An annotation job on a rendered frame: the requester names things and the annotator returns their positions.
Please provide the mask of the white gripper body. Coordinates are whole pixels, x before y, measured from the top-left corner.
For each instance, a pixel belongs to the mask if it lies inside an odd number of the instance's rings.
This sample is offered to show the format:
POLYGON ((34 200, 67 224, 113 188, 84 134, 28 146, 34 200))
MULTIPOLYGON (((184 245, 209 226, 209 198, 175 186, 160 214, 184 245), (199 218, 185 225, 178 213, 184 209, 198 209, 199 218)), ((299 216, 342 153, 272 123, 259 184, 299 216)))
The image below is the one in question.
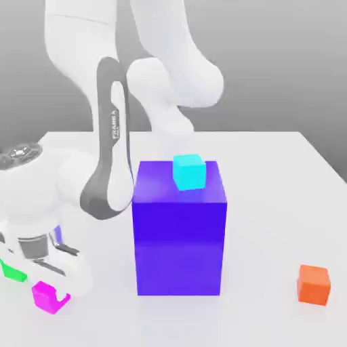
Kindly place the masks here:
POLYGON ((82 253, 72 255, 51 250, 43 261, 26 261, 26 274, 30 281, 43 281, 60 293, 82 297, 93 286, 91 268, 82 253))

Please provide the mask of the small magenta cube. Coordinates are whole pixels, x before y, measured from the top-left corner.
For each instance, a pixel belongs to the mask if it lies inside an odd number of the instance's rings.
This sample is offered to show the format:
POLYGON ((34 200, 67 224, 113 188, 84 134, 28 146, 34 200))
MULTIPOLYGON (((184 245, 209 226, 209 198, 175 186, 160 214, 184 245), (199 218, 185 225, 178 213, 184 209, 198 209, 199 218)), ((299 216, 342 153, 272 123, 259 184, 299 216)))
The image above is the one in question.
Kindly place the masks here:
POLYGON ((69 293, 59 300, 56 288, 43 281, 32 287, 32 293, 36 307, 50 314, 56 314, 70 300, 69 293))

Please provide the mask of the small green cube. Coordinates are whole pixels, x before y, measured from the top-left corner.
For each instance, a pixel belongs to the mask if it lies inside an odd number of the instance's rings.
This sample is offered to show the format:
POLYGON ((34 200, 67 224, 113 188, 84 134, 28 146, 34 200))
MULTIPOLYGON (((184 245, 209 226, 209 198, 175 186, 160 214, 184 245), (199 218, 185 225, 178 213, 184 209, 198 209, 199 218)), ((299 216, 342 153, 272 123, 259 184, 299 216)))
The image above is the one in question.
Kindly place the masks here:
POLYGON ((27 274, 7 265, 2 259, 0 259, 1 269, 5 278, 13 281, 23 283, 27 280, 27 274))

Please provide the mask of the small cyan cube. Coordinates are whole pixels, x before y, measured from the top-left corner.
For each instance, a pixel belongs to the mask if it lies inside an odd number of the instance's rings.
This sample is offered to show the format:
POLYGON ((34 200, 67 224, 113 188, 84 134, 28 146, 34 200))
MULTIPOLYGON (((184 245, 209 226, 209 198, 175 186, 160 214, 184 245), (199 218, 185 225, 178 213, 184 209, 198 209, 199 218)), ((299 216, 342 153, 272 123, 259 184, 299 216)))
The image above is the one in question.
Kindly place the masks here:
POLYGON ((179 191, 203 189, 206 163, 198 154, 173 157, 173 180, 179 191))

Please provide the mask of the small orange cube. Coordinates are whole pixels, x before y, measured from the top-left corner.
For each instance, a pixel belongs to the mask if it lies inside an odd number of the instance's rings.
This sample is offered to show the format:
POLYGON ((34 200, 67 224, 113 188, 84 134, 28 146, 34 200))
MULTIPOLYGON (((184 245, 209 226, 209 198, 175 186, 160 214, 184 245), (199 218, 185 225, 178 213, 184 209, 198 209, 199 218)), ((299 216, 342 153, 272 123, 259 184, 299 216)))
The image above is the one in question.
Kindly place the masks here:
POLYGON ((326 268, 302 264, 297 279, 298 301, 326 306, 331 291, 331 280, 326 268))

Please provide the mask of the large purple box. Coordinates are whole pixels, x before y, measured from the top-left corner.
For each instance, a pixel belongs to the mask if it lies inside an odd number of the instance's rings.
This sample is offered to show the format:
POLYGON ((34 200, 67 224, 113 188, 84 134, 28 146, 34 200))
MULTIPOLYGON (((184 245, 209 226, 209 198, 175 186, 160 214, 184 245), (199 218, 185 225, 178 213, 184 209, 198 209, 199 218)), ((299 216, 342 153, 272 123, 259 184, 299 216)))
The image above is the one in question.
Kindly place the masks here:
POLYGON ((170 161, 143 161, 132 201, 138 295, 219 295, 227 199, 218 164, 178 190, 170 161))

